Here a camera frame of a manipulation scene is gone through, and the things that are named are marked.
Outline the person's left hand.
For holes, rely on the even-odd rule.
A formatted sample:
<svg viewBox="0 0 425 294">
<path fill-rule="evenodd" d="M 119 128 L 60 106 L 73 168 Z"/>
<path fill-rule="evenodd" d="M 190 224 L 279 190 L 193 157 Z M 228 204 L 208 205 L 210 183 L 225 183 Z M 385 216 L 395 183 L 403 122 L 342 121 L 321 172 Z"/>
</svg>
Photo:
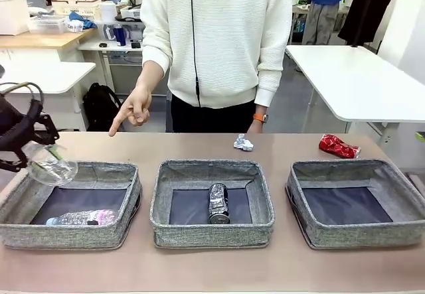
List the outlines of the person's left hand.
<svg viewBox="0 0 425 294">
<path fill-rule="evenodd" d="M 247 133 L 253 133 L 253 134 L 263 133 L 263 125 L 264 125 L 263 122 L 254 119 L 253 122 L 251 123 Z"/>
</svg>

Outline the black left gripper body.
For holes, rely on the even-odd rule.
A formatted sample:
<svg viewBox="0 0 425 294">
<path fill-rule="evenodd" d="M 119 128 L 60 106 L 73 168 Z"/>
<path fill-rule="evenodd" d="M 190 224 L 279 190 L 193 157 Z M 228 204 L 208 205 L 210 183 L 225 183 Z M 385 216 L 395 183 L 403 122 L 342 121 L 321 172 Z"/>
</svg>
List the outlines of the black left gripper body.
<svg viewBox="0 0 425 294">
<path fill-rule="evenodd" d="M 40 143 L 34 124 L 41 112 L 42 104 L 34 98 L 25 115 L 1 95 L 1 150 L 17 150 L 31 141 Z"/>
</svg>

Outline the person's right hand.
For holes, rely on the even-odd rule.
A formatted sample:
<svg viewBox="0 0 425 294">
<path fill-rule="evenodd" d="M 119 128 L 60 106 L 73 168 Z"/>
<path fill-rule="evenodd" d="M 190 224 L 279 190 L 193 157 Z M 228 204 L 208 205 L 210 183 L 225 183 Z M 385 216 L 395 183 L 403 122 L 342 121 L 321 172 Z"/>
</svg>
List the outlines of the person's right hand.
<svg viewBox="0 0 425 294">
<path fill-rule="evenodd" d="M 115 116 L 108 135 L 113 137 L 125 120 L 128 120 L 135 127 L 146 123 L 150 116 L 151 99 L 151 90 L 147 86 L 136 86 Z"/>
</svg>

